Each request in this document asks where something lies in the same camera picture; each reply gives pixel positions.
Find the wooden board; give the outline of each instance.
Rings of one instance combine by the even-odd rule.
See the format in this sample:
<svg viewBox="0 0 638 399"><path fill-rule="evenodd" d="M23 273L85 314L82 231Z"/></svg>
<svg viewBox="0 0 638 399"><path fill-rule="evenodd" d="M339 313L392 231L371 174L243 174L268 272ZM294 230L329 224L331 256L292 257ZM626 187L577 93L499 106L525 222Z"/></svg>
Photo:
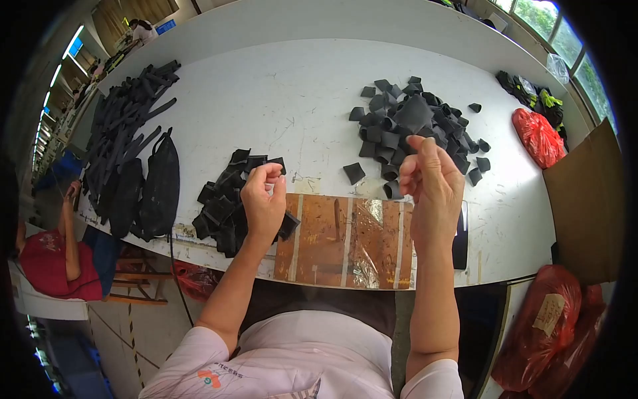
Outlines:
<svg viewBox="0 0 638 399"><path fill-rule="evenodd" d="M277 245L275 280L410 288L412 204L296 193L286 198L289 212L301 224L293 237Z"/></svg>

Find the hand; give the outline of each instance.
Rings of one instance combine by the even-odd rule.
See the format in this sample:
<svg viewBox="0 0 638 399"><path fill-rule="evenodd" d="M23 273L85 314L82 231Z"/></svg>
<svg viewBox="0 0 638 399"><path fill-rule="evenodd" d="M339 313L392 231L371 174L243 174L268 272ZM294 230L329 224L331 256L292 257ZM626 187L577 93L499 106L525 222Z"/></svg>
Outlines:
<svg viewBox="0 0 638 399"><path fill-rule="evenodd" d="M278 163L266 163L250 171L241 190L248 220L248 237L270 246L286 213L286 179Z"/></svg>
<svg viewBox="0 0 638 399"><path fill-rule="evenodd" d="M75 199L75 197L77 197L79 193L80 193L80 181L76 180L71 183L68 190L66 191L66 194L64 195L64 201L71 202L71 200Z"/></svg>
<svg viewBox="0 0 638 399"><path fill-rule="evenodd" d="M435 246L452 248L461 212L465 178L433 137L408 136L416 149L399 169L401 194L414 197L410 234L417 251Z"/></svg>

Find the black garment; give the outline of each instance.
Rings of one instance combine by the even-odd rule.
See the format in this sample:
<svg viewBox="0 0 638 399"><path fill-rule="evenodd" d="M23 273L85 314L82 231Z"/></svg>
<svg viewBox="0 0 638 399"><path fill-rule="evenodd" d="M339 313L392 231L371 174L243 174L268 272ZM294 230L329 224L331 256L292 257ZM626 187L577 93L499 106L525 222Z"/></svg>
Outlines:
<svg viewBox="0 0 638 399"><path fill-rule="evenodd" d="M306 287L256 279L248 310L239 328L296 310L325 310L366 323L392 338L396 323L394 291Z"/></svg>

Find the blue sign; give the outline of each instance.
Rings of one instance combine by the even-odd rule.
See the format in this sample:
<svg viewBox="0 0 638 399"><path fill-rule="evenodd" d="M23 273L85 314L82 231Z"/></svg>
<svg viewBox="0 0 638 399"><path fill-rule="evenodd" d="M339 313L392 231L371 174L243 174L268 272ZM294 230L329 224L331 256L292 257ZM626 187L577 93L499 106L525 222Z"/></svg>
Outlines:
<svg viewBox="0 0 638 399"><path fill-rule="evenodd" d="M172 19L158 27L155 28L155 30L158 32L158 34L162 34L166 31L168 31L169 29L173 29L175 27L175 20Z"/></svg>

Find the black cord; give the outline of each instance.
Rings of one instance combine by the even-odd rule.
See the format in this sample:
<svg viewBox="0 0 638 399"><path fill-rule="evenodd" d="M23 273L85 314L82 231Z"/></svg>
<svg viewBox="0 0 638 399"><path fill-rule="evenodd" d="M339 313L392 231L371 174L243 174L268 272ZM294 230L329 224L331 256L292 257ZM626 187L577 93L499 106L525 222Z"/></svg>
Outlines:
<svg viewBox="0 0 638 399"><path fill-rule="evenodd" d="M177 279L177 273L175 273L175 257L173 256L173 230L168 233L168 242L170 245L170 267L171 272L173 273L173 278L175 279L175 284L177 284L177 289L179 290L179 296L182 297L182 303L184 304L184 309L186 310L186 314L188 315L188 321L191 322L191 327L195 327L195 323L193 323L193 318L191 317L191 312L188 311L188 306L186 306L186 300L184 299L184 293L182 293L182 287L179 286L179 280Z"/></svg>

